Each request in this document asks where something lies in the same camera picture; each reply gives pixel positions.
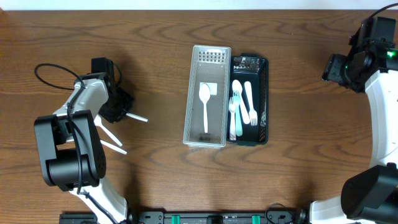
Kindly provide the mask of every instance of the wooden table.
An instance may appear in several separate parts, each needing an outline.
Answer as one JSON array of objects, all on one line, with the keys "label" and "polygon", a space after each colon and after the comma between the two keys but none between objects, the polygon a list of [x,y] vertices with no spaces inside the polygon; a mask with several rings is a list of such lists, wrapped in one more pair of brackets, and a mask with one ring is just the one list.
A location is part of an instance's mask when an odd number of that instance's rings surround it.
[{"label": "wooden table", "polygon": [[[0,15],[0,222],[57,223],[89,211],[77,197],[47,186],[34,120],[62,106],[70,91],[34,77],[38,63],[84,74],[90,60],[120,64],[136,98],[127,119],[107,126],[127,155],[105,148],[106,176],[132,204],[168,211],[265,210],[340,194],[367,169],[370,109],[365,94],[321,81],[330,54],[347,54],[348,37],[371,11],[50,11]],[[397,18],[396,12],[383,12]],[[229,46],[270,62],[269,142],[222,150],[182,144],[192,47]],[[44,79],[72,87],[54,68]],[[108,139],[102,130],[99,135]]]}]

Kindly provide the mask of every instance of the spoon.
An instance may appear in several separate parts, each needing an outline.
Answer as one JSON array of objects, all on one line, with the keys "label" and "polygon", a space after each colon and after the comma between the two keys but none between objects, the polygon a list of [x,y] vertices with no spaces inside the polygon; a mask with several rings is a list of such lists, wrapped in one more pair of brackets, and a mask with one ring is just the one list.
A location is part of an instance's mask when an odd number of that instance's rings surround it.
[{"label": "spoon", "polygon": [[207,84],[202,84],[199,88],[199,98],[203,102],[203,123],[205,125],[205,133],[207,133],[207,101],[210,99],[210,88]]},{"label": "spoon", "polygon": [[241,98],[240,108],[241,108],[241,112],[242,112],[243,123],[249,124],[250,123],[249,114],[246,109],[246,106],[244,105],[244,101],[242,99],[242,91],[243,91],[242,84],[239,81],[234,80],[232,82],[232,90],[239,92],[239,97]]},{"label": "spoon", "polygon": [[95,126],[98,126],[100,128],[102,128],[102,130],[104,130],[104,132],[114,141],[116,142],[116,144],[118,144],[119,146],[122,146],[123,144],[117,139],[117,137],[112,134],[112,132],[110,130],[108,130],[107,128],[105,128],[105,126],[102,124],[102,119],[101,117],[97,114],[97,116],[95,116],[94,119],[94,124]]}]

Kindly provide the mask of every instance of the fork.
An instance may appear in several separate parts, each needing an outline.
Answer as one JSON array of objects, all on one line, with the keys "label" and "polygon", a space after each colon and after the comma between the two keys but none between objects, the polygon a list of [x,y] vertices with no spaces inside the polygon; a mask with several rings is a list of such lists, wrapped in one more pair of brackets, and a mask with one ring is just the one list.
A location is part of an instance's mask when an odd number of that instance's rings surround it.
[{"label": "fork", "polygon": [[235,105],[233,98],[229,99],[229,112],[231,112],[231,122],[229,126],[229,140],[235,141],[236,140],[236,130],[235,130]]},{"label": "fork", "polygon": [[242,121],[241,121],[241,113],[239,111],[239,106],[241,104],[241,94],[238,91],[234,91],[233,93],[233,103],[235,105],[235,130],[237,136],[242,136]]},{"label": "fork", "polygon": [[250,123],[251,126],[256,126],[257,125],[257,112],[254,110],[253,107],[253,96],[252,96],[252,91],[251,91],[251,84],[249,81],[244,83],[244,89],[246,90],[246,96],[248,97],[248,102],[249,102],[249,117],[250,117]]}]

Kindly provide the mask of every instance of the plastic utensil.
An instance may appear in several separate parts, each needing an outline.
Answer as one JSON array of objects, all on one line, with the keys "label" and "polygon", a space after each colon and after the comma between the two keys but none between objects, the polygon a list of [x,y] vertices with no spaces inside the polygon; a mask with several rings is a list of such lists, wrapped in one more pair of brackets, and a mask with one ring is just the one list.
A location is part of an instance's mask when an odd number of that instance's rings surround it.
[{"label": "plastic utensil", "polygon": [[239,107],[242,105],[241,104],[241,95],[239,94],[238,91],[234,91],[233,93],[233,101],[235,104],[235,130],[236,130],[236,135],[237,136],[242,136],[243,135],[243,129],[242,129],[242,121],[241,121],[241,113],[239,112]]},{"label": "plastic utensil", "polygon": [[205,126],[205,133],[207,133],[207,101],[210,99],[210,88],[207,84],[202,84],[199,89],[199,98],[203,102],[203,124]]},{"label": "plastic utensil", "polygon": [[[242,99],[242,91],[243,91],[243,88],[242,88],[242,84],[241,84],[239,81],[234,80],[234,81],[232,82],[232,90],[233,90],[234,92],[235,92],[235,91],[238,91],[238,92],[239,92],[239,98]],[[249,114],[248,114],[248,111],[247,111],[247,109],[246,109],[246,107],[245,107],[245,105],[244,105],[243,100],[241,100],[240,106],[241,106],[241,112],[242,112],[243,123],[249,124],[249,123],[250,123],[250,118],[249,118]]]},{"label": "plastic utensil", "polygon": [[103,144],[104,146],[106,146],[106,147],[108,147],[110,149],[115,150],[116,152],[120,152],[121,154],[124,154],[124,155],[127,154],[127,152],[125,150],[123,150],[123,149],[121,149],[121,148],[119,148],[117,146],[114,146],[111,143],[108,143],[108,142],[106,142],[104,140],[100,140],[100,141],[101,141],[101,144]]},{"label": "plastic utensil", "polygon": [[134,118],[134,119],[137,119],[137,120],[140,120],[140,121],[143,121],[143,122],[148,122],[148,119],[143,118],[143,117],[138,116],[138,115],[135,115],[135,114],[132,114],[132,113],[126,113],[126,115],[129,116],[130,118]]},{"label": "plastic utensil", "polygon": [[235,141],[236,140],[236,130],[235,130],[235,105],[233,98],[229,99],[229,112],[231,112],[231,122],[229,126],[229,140]]},{"label": "plastic utensil", "polygon": [[95,126],[98,126],[100,128],[102,128],[102,130],[104,130],[104,132],[114,141],[116,142],[117,145],[122,146],[123,144],[117,139],[117,137],[112,134],[111,131],[109,131],[107,128],[105,128],[105,126],[102,124],[102,119],[101,116],[97,114],[97,116],[95,116],[94,119],[94,124]]},{"label": "plastic utensil", "polygon": [[252,91],[251,91],[251,83],[249,81],[244,82],[244,89],[246,90],[246,96],[248,97],[248,102],[249,102],[250,123],[251,123],[251,126],[256,126],[257,125],[257,112],[253,108],[253,97],[252,97]]}]

